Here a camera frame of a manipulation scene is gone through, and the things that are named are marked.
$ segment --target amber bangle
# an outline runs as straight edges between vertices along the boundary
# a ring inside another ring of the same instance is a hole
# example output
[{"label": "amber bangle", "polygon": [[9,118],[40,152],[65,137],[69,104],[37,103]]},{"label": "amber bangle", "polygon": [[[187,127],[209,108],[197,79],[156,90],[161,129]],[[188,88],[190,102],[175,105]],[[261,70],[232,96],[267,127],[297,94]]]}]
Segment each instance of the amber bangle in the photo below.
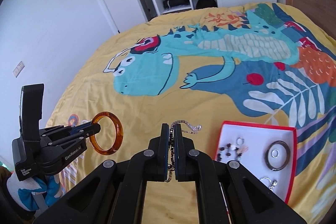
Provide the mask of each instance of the amber bangle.
[{"label": "amber bangle", "polygon": [[90,142],[93,146],[93,148],[101,155],[112,155],[115,152],[118,151],[118,149],[120,148],[122,142],[123,142],[123,138],[124,138],[124,131],[123,131],[123,126],[121,125],[121,121],[118,119],[118,117],[116,115],[114,115],[111,112],[108,111],[103,111],[98,113],[92,120],[91,124],[94,123],[98,123],[99,120],[103,117],[109,117],[114,126],[115,126],[115,141],[114,144],[112,145],[112,147],[108,150],[103,150],[99,144],[97,143],[96,137],[95,135],[90,136]]}]

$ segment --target glove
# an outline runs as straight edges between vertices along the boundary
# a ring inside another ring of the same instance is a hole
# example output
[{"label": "glove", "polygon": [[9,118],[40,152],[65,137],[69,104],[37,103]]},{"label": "glove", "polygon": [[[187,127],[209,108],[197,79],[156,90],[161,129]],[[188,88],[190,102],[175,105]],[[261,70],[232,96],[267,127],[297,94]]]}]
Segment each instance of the glove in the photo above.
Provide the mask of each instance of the glove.
[{"label": "glove", "polygon": [[47,183],[38,177],[32,177],[19,181],[16,173],[13,173],[7,180],[7,189],[13,200],[21,208],[26,211],[36,211],[39,207],[33,195],[47,193],[45,203],[49,207],[63,195],[58,175],[46,177],[46,180]]}]

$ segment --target black folded clothes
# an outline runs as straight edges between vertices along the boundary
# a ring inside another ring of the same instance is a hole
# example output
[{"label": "black folded clothes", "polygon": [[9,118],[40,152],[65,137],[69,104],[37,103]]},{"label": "black folded clothes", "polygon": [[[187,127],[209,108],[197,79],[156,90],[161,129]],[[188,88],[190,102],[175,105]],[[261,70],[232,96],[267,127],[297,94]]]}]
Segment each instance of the black folded clothes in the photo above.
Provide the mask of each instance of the black folded clothes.
[{"label": "black folded clothes", "polygon": [[164,0],[163,7],[165,9],[170,9],[171,7],[179,6],[179,5],[188,5],[189,0]]}]

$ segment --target silver chain necklace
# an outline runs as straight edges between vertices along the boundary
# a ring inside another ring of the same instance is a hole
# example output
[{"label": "silver chain necklace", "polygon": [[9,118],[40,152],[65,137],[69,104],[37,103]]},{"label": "silver chain necklace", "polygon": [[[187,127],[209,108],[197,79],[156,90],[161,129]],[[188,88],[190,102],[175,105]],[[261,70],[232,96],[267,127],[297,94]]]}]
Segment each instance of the silver chain necklace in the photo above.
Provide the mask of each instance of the silver chain necklace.
[{"label": "silver chain necklace", "polygon": [[182,130],[182,132],[184,133],[190,133],[190,134],[196,134],[197,131],[201,130],[201,125],[197,125],[192,126],[190,123],[188,123],[186,120],[177,120],[175,122],[173,122],[170,126],[170,131],[169,131],[169,142],[168,142],[168,150],[170,149],[170,161],[171,164],[168,164],[168,179],[165,180],[165,182],[170,182],[171,178],[173,176],[173,171],[175,171],[175,158],[174,158],[174,134],[173,134],[173,130],[174,130],[174,125],[176,125],[177,123],[184,123],[186,124],[187,127],[189,127],[191,129],[191,131],[186,131],[186,130]]}]

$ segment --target wall switch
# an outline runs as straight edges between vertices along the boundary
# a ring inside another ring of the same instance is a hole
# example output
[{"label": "wall switch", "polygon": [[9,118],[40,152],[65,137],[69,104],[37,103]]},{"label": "wall switch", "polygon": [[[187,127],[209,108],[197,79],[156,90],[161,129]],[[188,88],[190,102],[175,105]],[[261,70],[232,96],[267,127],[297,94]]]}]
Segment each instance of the wall switch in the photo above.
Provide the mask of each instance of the wall switch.
[{"label": "wall switch", "polygon": [[22,61],[16,66],[16,68],[13,70],[13,74],[15,78],[19,75],[19,73],[23,70],[25,65],[22,63]]}]

